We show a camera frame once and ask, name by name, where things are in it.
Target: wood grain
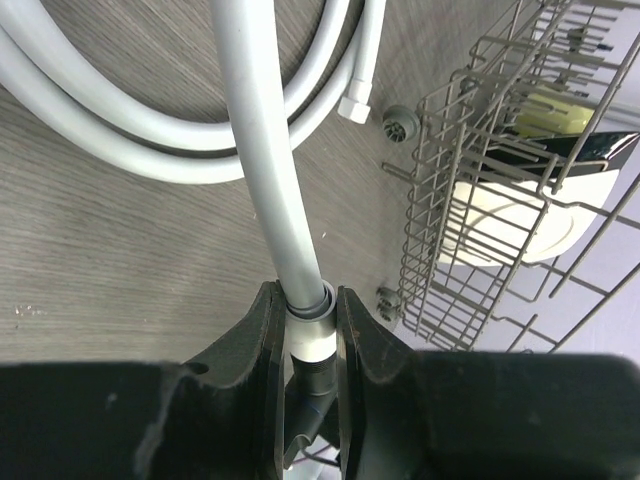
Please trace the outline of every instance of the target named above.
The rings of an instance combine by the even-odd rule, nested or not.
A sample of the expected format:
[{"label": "wood grain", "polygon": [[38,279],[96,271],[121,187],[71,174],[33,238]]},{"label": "wood grain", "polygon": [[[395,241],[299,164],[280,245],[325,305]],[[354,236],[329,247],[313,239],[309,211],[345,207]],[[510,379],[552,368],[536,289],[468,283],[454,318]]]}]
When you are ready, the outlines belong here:
[{"label": "wood grain", "polygon": [[[415,104],[464,65],[508,3],[389,2],[369,122],[333,113],[295,152],[323,275],[370,309],[375,288],[397,282],[407,206],[406,186],[379,166],[411,151],[385,141],[382,112]],[[226,119],[205,0],[44,4],[135,98],[185,119]],[[277,2],[285,80],[321,8]],[[351,10],[353,28],[358,5]],[[0,361],[185,360],[275,275],[243,181],[190,187],[130,175],[52,132],[3,89],[0,240]]]}]

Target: dish rack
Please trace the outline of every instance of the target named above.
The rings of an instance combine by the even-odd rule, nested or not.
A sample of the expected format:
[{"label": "dish rack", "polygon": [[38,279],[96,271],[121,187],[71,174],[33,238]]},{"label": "dish rack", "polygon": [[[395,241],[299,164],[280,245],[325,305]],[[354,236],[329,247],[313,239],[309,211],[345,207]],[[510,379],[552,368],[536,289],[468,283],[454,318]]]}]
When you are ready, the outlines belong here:
[{"label": "dish rack", "polygon": [[[570,189],[572,172],[584,167],[578,153],[634,62],[640,35],[621,62],[607,61],[601,51],[610,47],[601,42],[618,16],[639,7],[616,0],[517,1],[473,45],[469,64],[419,102],[412,169],[390,163],[382,168],[410,185],[397,312],[425,348],[472,350],[491,326],[502,332],[502,343],[492,349],[556,351],[602,314],[640,270],[640,262],[623,265],[615,280],[600,282],[583,268],[599,255],[607,232],[640,232],[640,222],[623,211],[640,174],[600,204],[562,193]],[[558,116],[576,108],[591,113],[574,148],[566,156],[547,151],[536,136],[553,136],[554,128],[529,117],[566,124],[571,119]],[[410,127],[396,127],[385,123],[390,139],[411,136]],[[525,127],[528,135],[515,131]],[[518,165],[496,161],[496,149],[517,156]],[[472,201],[478,195],[507,199],[526,218],[483,210]],[[530,254],[548,233],[540,231],[545,218],[568,213],[588,220],[575,245],[555,257]],[[474,223],[479,215],[490,228],[486,221],[484,228]],[[562,325],[536,312],[554,302]],[[383,299],[382,308],[388,312],[391,303]],[[518,306],[505,314],[505,303]]]}]

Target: metal wire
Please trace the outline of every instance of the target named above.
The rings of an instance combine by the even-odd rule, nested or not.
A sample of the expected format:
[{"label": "metal wire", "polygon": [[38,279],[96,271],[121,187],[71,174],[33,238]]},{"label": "metal wire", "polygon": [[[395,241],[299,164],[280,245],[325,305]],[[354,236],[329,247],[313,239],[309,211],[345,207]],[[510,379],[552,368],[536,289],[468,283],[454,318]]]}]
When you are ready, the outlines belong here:
[{"label": "metal wire", "polygon": [[[640,51],[639,33],[620,63],[599,55],[604,34],[627,8],[640,6],[618,0],[516,1],[470,49],[467,67],[418,104],[421,128],[413,170],[383,164],[410,185],[398,290],[403,324],[431,347],[471,350],[489,322],[500,322],[514,332],[504,350],[517,351],[525,338],[534,338],[536,350],[556,351],[640,271],[640,264],[630,265],[605,287],[580,270],[612,225],[640,231],[639,221],[623,215],[640,174],[611,209],[562,194],[578,165],[603,171],[608,166],[599,159],[576,160]],[[601,89],[601,101],[594,106],[576,87]],[[527,123],[526,115],[562,116],[576,106],[593,113],[566,157],[513,131],[519,123],[549,135],[553,129]],[[517,158],[517,164],[496,159],[497,151]],[[474,202],[489,197],[517,205],[523,218]],[[533,258],[530,248],[543,221],[575,211],[600,223],[581,250]],[[495,228],[483,229],[479,219]],[[505,230],[510,235],[500,233]],[[514,282],[523,272],[538,280],[527,284],[527,292]],[[535,307],[571,288],[599,300],[560,334],[546,331],[537,313],[526,320],[499,313],[507,297]]]}]

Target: white plastic cap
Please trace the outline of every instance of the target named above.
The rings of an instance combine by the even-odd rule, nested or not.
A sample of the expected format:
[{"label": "white plastic cap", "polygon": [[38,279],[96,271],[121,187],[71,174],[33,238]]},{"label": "white plastic cap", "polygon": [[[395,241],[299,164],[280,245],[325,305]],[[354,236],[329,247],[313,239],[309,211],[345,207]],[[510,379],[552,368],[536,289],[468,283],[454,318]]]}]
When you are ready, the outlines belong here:
[{"label": "white plastic cap", "polygon": [[365,123],[371,111],[371,107],[367,105],[371,88],[371,83],[355,78],[351,80],[349,92],[342,97],[338,105],[338,114],[352,122]]}]

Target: rack wheel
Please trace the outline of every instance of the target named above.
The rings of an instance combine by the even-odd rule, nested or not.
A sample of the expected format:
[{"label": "rack wheel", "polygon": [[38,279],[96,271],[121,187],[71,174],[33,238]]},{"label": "rack wheel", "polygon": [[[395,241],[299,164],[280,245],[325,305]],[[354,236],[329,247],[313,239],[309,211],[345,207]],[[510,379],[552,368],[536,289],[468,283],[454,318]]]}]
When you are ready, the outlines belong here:
[{"label": "rack wheel", "polygon": [[404,105],[389,107],[382,117],[384,134],[394,143],[411,140],[418,134],[420,119],[416,113]]},{"label": "rack wheel", "polygon": [[386,308],[398,308],[402,303],[400,295],[387,287],[378,287],[376,300],[378,300],[378,305]]},{"label": "rack wheel", "polygon": [[397,308],[389,308],[380,304],[378,304],[378,314],[385,322],[393,322],[399,316]]}]

